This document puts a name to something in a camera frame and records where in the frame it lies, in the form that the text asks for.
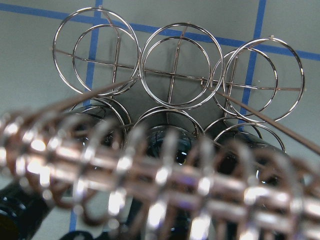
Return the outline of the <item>dark wine bottle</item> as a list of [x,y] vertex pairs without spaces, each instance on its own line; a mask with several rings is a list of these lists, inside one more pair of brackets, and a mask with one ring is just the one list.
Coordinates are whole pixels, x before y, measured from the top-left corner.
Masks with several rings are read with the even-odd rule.
[[160,125],[147,130],[146,148],[133,164],[126,220],[128,240],[185,240],[193,203],[194,179],[184,176],[197,158],[189,159],[196,138],[181,127]]
[[244,131],[231,130],[219,133],[213,138],[218,145],[235,140],[245,144],[253,153],[262,151],[254,158],[251,163],[255,169],[256,178],[265,185],[279,188],[288,187],[293,193],[303,193],[302,182],[294,176],[289,169],[293,167],[288,163],[282,163],[288,160],[289,156],[260,137]]
[[0,170],[13,176],[0,191],[0,237],[31,239],[52,208],[87,214],[98,189],[86,173],[99,168],[96,155],[123,146],[114,117],[47,111],[17,111],[0,120]]

